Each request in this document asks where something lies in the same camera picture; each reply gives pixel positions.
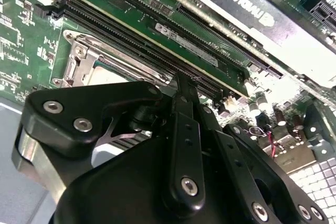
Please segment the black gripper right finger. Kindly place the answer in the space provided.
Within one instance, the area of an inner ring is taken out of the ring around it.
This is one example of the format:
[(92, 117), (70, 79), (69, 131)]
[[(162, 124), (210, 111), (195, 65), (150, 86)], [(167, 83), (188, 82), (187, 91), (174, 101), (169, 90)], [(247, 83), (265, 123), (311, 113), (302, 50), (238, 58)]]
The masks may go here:
[(228, 223), (328, 223), (322, 209), (239, 126), (220, 127), (200, 103), (194, 82), (188, 93), (219, 173), (228, 181)]

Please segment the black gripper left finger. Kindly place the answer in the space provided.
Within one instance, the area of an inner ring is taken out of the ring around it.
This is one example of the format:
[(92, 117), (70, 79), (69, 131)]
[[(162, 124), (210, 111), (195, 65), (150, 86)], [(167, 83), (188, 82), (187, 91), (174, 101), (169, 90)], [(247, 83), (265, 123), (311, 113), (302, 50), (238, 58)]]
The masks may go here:
[(149, 140), (167, 144), (165, 206), (200, 210), (205, 204), (201, 121), (177, 73), (163, 93), (146, 81), (40, 90), (23, 108), (16, 150), (58, 205), (77, 178)]

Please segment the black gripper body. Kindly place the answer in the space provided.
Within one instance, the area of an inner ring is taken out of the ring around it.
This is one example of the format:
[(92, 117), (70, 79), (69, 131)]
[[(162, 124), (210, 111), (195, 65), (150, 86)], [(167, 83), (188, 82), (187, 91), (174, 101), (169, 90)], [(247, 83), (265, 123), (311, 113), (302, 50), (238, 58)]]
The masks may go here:
[(73, 181), (63, 193), (54, 223), (246, 223), (219, 160), (203, 154), (206, 199), (195, 215), (179, 218), (163, 202), (167, 144), (149, 140)]

